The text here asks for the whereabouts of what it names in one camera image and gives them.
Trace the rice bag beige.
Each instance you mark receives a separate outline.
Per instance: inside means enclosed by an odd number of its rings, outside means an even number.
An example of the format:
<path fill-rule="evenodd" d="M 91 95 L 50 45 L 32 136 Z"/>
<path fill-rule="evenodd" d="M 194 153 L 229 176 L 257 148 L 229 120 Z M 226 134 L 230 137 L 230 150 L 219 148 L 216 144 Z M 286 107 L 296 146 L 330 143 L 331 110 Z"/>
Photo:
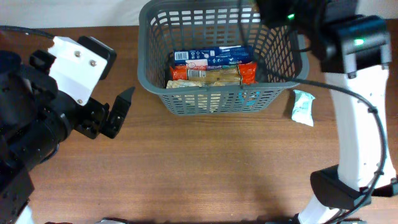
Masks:
<path fill-rule="evenodd" d="M 230 110 L 240 90 L 238 83 L 169 81 L 167 92 L 160 99 L 167 109 L 177 115 L 225 113 Z"/>

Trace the small round blue tin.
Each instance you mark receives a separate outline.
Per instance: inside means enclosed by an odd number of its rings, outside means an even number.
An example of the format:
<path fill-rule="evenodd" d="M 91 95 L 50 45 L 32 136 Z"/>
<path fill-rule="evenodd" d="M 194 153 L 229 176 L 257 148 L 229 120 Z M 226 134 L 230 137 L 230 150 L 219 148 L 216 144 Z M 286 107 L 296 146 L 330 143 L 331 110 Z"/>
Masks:
<path fill-rule="evenodd" d="M 238 94 L 238 101 L 245 106 L 254 106 L 259 96 L 259 91 L 240 92 Z"/>

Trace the spaghetti pack red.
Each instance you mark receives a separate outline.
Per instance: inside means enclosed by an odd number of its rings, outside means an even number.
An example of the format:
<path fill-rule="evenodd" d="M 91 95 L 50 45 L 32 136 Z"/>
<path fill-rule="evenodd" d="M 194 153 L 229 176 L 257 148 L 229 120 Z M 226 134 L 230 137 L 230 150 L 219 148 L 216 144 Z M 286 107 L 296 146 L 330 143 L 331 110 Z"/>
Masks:
<path fill-rule="evenodd" d="M 256 63 L 220 66 L 199 66 L 188 68 L 186 65 L 170 67 L 172 81 L 189 81 L 203 85 L 250 85 L 255 84 Z"/>

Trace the tissue multipack blue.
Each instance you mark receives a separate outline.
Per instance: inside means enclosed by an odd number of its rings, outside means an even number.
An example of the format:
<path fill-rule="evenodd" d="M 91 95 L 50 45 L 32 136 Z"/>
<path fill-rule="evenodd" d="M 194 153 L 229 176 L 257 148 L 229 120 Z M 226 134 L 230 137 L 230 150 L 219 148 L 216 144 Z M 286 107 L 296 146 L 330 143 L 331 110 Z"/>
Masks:
<path fill-rule="evenodd" d="M 189 68 L 238 65 L 253 61 L 252 47 L 242 45 L 175 51 L 173 55 L 175 65 L 188 65 Z"/>

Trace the grey plastic basket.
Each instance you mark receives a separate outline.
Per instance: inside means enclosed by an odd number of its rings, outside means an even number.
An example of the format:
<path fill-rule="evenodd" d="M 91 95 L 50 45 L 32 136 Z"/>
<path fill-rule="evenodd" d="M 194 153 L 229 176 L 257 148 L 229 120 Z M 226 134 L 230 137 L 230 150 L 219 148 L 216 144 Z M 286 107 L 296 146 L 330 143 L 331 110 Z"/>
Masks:
<path fill-rule="evenodd" d="M 173 114 L 255 112 L 308 76 L 304 46 L 289 27 L 263 25 L 253 1 L 150 1 L 137 75 Z"/>

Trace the white teal packet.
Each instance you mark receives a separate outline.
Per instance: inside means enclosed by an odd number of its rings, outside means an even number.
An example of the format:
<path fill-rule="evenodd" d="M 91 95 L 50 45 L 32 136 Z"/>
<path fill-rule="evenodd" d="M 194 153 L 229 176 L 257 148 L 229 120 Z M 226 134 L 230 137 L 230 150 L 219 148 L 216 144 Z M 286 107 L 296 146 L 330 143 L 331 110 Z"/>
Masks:
<path fill-rule="evenodd" d="M 312 103 L 315 97 L 302 90 L 294 90 L 295 103 L 292 109 L 292 120 L 313 127 Z"/>

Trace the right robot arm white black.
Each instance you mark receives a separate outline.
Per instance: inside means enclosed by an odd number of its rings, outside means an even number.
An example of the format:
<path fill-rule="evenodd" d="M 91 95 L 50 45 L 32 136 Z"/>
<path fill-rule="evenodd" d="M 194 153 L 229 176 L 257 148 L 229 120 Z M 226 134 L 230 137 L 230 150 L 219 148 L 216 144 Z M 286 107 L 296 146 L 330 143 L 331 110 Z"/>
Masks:
<path fill-rule="evenodd" d="M 347 223 L 373 197 L 395 197 L 385 109 L 392 50 L 385 20 L 358 14 L 357 0 L 256 4 L 264 25 L 288 26 L 310 40 L 336 115 L 340 161 L 311 174 L 314 195 L 292 223 Z"/>

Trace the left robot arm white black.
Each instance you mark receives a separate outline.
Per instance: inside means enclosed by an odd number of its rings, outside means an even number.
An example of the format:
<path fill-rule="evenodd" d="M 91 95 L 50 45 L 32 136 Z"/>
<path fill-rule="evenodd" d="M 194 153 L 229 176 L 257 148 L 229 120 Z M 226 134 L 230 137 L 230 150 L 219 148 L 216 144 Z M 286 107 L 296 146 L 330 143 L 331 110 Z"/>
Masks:
<path fill-rule="evenodd" d="M 115 138 L 135 90 L 120 93 L 112 106 L 92 98 L 80 106 L 49 76 L 54 56 L 38 50 L 30 59 L 24 65 L 18 54 L 1 51 L 1 223 L 16 223 L 34 191 L 29 172 L 72 131 Z"/>

